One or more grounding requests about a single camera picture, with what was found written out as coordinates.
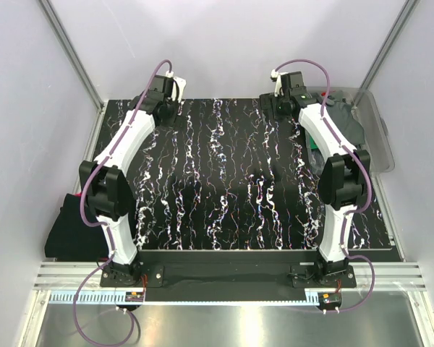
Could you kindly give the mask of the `grey t shirt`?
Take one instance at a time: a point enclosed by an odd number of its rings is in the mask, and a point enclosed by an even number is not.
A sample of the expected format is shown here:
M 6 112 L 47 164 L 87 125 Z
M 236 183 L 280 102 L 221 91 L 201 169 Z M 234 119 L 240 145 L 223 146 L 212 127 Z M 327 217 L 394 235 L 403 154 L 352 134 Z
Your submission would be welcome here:
M 343 136 L 355 147 L 365 144 L 362 125 L 352 115 L 352 106 L 342 90 L 332 90 L 328 95 L 326 109 Z

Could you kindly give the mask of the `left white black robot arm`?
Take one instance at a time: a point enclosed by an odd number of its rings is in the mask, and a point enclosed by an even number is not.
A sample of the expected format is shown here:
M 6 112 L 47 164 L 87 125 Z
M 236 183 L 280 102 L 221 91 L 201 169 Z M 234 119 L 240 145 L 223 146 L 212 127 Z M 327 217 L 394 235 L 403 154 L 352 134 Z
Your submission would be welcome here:
M 144 280 L 135 233 L 135 199 L 127 182 L 129 166 L 156 127 L 175 127 L 186 80 L 172 73 L 155 75 L 131 103 L 118 132 L 92 161 L 79 167 L 80 215 L 85 225 L 100 226 L 108 245 L 102 286 L 135 286 Z

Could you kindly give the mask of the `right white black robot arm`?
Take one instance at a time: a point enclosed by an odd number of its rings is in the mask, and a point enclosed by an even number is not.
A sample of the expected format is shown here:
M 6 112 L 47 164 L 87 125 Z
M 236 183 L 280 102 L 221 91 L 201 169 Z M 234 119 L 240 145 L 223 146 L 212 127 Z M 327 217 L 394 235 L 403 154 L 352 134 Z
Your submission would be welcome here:
M 309 95 L 301 72 L 271 72 L 273 93 L 260 95 L 266 116 L 292 117 L 312 137 L 325 165 L 318 195 L 325 205 L 323 238 L 314 265 L 300 280 L 336 286 L 349 277 L 347 240 L 354 214 L 366 210 L 372 197 L 370 154 L 341 133 L 326 109 L 326 97 Z

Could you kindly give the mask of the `green t shirt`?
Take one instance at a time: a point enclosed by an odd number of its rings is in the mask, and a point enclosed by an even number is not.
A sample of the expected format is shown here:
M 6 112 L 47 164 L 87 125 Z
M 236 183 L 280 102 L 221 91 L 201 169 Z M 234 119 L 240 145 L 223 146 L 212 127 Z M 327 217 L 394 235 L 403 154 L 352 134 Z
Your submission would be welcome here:
M 305 131 L 305 137 L 306 137 L 307 147 L 310 148 L 311 150 L 317 150 L 318 146 L 308 131 Z

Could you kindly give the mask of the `clear plastic bin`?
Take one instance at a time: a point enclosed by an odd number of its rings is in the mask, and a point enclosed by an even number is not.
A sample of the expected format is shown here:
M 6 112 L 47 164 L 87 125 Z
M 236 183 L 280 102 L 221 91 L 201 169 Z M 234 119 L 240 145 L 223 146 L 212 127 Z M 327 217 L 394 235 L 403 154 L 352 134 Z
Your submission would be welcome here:
M 389 145 L 386 125 L 380 117 L 373 94 L 368 90 L 350 87 L 333 87 L 332 90 L 342 90 L 346 99 L 353 104 L 352 115 L 365 132 L 365 144 L 357 148 L 369 152 L 370 173 L 377 176 L 392 171 L 395 160 Z

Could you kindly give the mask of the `black marble pattern mat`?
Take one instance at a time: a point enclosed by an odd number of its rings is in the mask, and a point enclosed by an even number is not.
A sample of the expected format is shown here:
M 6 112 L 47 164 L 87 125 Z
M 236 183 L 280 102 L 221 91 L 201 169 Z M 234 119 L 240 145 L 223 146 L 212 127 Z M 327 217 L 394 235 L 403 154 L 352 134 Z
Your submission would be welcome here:
M 297 123 L 265 121 L 247 98 L 186 100 L 179 114 L 129 166 L 139 249 L 318 247 L 325 208 Z

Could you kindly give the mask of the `black folded t shirt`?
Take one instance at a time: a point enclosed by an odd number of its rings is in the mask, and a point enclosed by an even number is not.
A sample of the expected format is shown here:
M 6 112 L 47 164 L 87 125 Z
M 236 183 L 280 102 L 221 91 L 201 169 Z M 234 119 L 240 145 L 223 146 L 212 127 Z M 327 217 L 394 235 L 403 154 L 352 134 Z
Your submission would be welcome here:
M 67 194 L 44 246 L 46 258 L 60 262 L 95 262 L 108 259 L 100 226 L 87 226 L 80 216 L 80 197 Z

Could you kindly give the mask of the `left small connector board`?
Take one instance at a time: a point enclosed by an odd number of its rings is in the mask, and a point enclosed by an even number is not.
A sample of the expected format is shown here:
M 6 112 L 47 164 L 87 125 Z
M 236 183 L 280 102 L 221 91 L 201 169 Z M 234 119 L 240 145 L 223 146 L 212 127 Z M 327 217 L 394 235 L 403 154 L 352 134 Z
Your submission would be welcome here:
M 126 302 L 144 302 L 145 293 L 143 291 L 128 291 L 125 295 Z

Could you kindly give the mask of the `small connector board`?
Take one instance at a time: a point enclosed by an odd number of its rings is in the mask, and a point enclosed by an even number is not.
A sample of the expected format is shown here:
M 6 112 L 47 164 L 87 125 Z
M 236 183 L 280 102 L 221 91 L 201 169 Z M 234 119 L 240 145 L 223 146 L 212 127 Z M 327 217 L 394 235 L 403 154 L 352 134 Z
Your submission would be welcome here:
M 342 294 L 340 291 L 332 293 L 320 293 L 319 310 L 323 313 L 328 311 L 339 312 L 342 304 Z
M 128 291 L 125 295 L 126 302 L 144 302 L 145 293 L 143 291 Z

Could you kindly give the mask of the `right small connector board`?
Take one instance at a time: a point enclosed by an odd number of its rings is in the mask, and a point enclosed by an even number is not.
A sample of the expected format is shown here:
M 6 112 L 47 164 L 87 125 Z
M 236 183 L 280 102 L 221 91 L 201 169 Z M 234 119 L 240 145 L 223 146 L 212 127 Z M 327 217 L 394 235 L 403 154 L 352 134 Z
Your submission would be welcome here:
M 339 312 L 342 304 L 342 294 L 340 291 L 332 293 L 320 293 L 319 310 L 323 313 L 328 311 Z

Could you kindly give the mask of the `left aluminium frame post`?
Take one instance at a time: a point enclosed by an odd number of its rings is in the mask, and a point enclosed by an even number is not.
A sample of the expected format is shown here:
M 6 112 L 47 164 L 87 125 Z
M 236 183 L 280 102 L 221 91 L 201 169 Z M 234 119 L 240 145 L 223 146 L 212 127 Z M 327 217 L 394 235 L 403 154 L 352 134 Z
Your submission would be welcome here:
M 49 0 L 37 0 L 37 3 L 40 6 L 44 16 L 48 20 L 48 23 L 51 26 L 51 29 L 53 30 L 63 52 L 69 59 L 73 70 L 75 71 L 80 82 L 82 83 L 82 86 L 85 88 L 85 91 L 88 94 L 90 100 L 92 101 L 97 111 L 101 112 L 104 106 L 104 101 L 98 94 L 86 69 L 84 68 L 83 63 L 81 62 L 80 57 L 78 56 L 75 47 L 73 46 L 69 35 L 64 28 L 64 25 L 59 18 L 52 2 Z

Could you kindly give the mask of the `aluminium frame post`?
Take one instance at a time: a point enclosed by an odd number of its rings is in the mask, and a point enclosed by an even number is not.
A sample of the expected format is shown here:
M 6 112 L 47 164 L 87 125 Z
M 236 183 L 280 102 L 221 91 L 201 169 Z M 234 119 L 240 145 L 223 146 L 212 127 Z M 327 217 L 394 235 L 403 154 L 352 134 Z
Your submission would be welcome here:
M 375 56 L 370 68 L 363 79 L 360 89 L 368 90 L 373 83 L 374 79 L 378 75 L 380 68 L 383 66 L 386 61 L 388 55 L 391 52 L 391 49 L 397 42 L 401 32 L 405 28 L 406 24 L 412 17 L 415 9 L 420 4 L 420 0 L 406 0 L 404 5 L 400 9 L 396 19 L 394 20 L 391 29 L 388 31 L 388 34 L 383 41 L 377 55 Z
M 69 35 L 64 28 L 64 25 L 59 18 L 52 2 L 49 0 L 37 0 L 37 3 L 40 6 L 44 16 L 48 20 L 48 23 L 51 26 L 51 29 L 53 30 L 63 52 L 69 59 L 73 70 L 75 71 L 80 82 L 82 83 L 82 86 L 85 88 L 85 91 L 88 94 L 90 100 L 92 101 L 97 111 L 101 112 L 104 106 L 104 101 L 98 94 L 86 69 L 84 68 L 83 63 L 81 62 L 80 57 L 78 56 L 75 47 L 73 46 Z

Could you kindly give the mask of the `right aluminium frame post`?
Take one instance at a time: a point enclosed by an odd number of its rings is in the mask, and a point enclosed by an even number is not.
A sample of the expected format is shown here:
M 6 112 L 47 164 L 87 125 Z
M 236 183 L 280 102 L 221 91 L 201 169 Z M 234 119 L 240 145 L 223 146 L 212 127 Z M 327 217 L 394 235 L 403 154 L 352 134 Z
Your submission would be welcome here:
M 401 32 L 405 28 L 406 24 L 412 17 L 415 9 L 420 4 L 420 0 L 406 0 L 404 5 L 400 9 L 396 19 L 394 20 L 391 29 L 388 31 L 388 34 L 383 41 L 377 55 L 375 56 L 370 68 L 363 79 L 360 89 L 368 90 L 373 83 L 374 79 L 378 75 L 380 68 L 383 66 L 386 61 L 388 55 L 391 52 L 391 49 L 397 42 Z

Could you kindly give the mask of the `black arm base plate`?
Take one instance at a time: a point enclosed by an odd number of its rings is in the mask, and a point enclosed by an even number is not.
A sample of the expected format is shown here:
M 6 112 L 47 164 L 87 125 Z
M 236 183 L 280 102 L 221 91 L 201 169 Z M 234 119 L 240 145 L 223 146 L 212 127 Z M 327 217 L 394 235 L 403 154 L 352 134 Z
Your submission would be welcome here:
M 215 304 L 296 301 L 305 290 L 356 288 L 346 260 L 328 264 L 313 250 L 141 251 L 130 265 L 109 265 L 103 287 L 146 287 L 146 300 Z

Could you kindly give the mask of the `front aluminium rail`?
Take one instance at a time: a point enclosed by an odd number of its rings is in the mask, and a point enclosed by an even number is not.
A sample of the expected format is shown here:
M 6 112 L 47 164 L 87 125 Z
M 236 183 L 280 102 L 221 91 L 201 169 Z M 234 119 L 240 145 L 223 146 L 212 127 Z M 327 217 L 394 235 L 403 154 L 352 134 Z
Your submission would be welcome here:
M 236 282 L 248 279 L 250 282 L 268 281 L 270 278 L 283 279 L 287 273 L 297 277 L 305 274 L 311 263 L 299 265 L 250 264 L 250 263 L 182 263 L 148 265 L 145 272 L 148 285 L 160 288 L 174 280 L 207 280 Z M 42 262 L 35 280 L 36 287 L 73 288 L 95 269 L 95 264 L 84 262 Z M 366 262 L 352 263 L 353 276 L 347 280 L 356 283 L 361 291 L 367 289 L 371 280 L 375 281 L 376 291 L 424 291 L 424 280 L 417 264 L 411 262 Z

